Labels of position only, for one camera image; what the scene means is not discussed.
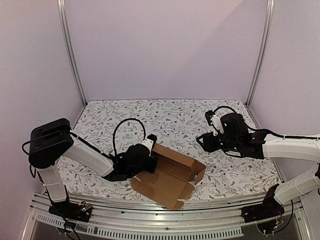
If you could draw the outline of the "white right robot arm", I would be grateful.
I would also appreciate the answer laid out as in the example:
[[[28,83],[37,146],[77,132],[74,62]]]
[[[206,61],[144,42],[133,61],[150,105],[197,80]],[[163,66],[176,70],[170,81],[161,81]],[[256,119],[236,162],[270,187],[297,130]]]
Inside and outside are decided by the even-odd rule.
[[[278,210],[278,205],[306,195],[320,188],[320,139],[315,136],[278,137],[266,131],[252,133],[209,132],[196,138],[197,143],[208,153],[218,150],[234,151],[237,158],[284,158],[306,160],[316,163],[306,172],[271,187],[259,206],[262,218],[269,218]]]

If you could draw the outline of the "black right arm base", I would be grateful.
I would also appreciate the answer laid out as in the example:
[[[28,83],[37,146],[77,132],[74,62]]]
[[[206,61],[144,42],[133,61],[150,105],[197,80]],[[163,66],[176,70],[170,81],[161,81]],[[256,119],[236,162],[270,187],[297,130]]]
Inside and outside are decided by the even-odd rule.
[[[260,221],[285,213],[283,205],[274,199],[278,186],[277,183],[267,191],[262,203],[245,206],[241,209],[241,217],[245,223]]]

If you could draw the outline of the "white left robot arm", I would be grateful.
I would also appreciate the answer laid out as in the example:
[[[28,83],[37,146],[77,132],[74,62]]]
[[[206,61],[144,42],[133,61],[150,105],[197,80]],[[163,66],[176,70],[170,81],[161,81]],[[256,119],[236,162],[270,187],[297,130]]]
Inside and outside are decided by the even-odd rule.
[[[126,181],[143,171],[153,173],[158,160],[152,150],[157,143],[154,134],[144,135],[141,143],[125,152],[106,154],[72,132],[70,122],[60,118],[31,131],[28,161],[36,169],[55,209],[63,216],[74,213],[68,191],[57,167],[60,157],[70,158],[96,172],[109,182]]]

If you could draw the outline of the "brown cardboard paper box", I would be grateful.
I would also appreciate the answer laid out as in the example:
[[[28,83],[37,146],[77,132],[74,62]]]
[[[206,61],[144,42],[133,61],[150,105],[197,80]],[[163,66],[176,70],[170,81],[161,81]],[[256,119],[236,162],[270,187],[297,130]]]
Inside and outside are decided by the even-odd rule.
[[[143,171],[131,179],[131,187],[169,210],[179,210],[189,200],[195,185],[202,181],[206,166],[196,159],[156,144],[158,157],[154,173]]]

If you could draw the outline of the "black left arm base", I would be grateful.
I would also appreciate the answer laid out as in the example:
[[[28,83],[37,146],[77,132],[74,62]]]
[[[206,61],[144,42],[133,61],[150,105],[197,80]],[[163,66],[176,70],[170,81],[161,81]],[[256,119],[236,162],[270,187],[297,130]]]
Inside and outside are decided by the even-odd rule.
[[[69,199],[61,202],[52,202],[48,212],[52,215],[60,216],[63,219],[88,223],[93,210],[93,205],[81,201],[78,203],[70,202]]]

